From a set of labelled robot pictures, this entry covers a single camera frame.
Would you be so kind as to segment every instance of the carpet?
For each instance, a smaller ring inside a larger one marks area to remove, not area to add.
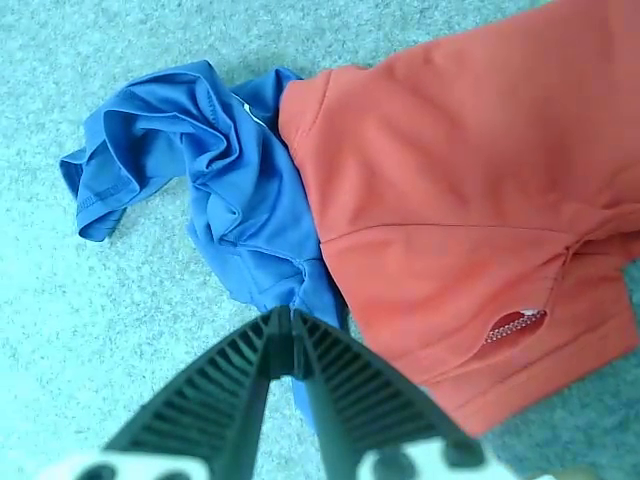
[[[77,237],[60,156],[127,81],[209,60],[229,84],[301,75],[529,7],[532,0],[3,0],[0,3],[0,478],[101,446],[154,392],[256,313],[185,233],[174,181],[101,244]],[[324,478],[288,382],[270,392],[256,479]]]

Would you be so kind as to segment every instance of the zipper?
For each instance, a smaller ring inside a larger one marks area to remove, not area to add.
[[[517,320],[489,331],[484,339],[484,344],[493,343],[517,332],[518,330],[522,330],[523,328],[542,320],[546,314],[547,312],[544,310],[535,310],[533,312],[529,310],[526,313],[523,312],[522,316]]]

